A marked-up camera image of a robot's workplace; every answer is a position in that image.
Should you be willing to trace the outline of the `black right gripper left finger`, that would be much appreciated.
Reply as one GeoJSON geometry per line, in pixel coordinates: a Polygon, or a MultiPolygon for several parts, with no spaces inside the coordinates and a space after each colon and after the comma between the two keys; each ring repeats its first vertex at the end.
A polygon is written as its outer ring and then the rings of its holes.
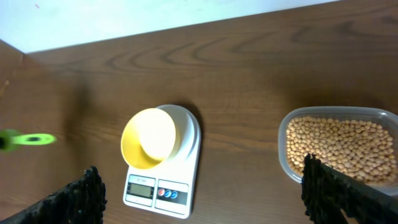
{"type": "Polygon", "coordinates": [[[95,166],[80,179],[1,221],[1,224],[103,224],[106,185],[95,166]]]}

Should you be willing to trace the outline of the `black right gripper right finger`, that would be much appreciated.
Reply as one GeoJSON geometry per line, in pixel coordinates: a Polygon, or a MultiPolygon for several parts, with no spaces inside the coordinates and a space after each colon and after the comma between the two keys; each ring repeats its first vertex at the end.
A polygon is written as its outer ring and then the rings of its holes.
{"type": "Polygon", "coordinates": [[[397,223],[397,200],[324,165],[314,154],[304,158],[301,199],[316,224],[397,223]]]}

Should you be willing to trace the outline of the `yellow plastic bowl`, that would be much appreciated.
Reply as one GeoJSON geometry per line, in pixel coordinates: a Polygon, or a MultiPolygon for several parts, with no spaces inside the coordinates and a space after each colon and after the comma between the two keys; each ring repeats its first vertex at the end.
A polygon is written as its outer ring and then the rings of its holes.
{"type": "Polygon", "coordinates": [[[180,145],[180,131],[171,115],[149,108],[128,121],[121,137],[121,154],[133,168],[152,169],[173,159],[180,145]]]}

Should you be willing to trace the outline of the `green plastic scoop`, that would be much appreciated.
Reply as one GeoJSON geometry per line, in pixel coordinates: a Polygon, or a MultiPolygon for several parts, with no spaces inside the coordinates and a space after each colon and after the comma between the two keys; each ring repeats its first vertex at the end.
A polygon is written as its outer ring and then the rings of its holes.
{"type": "Polygon", "coordinates": [[[22,134],[15,129],[1,130],[1,152],[15,151],[19,146],[42,146],[52,144],[57,138],[51,134],[22,134]]]}

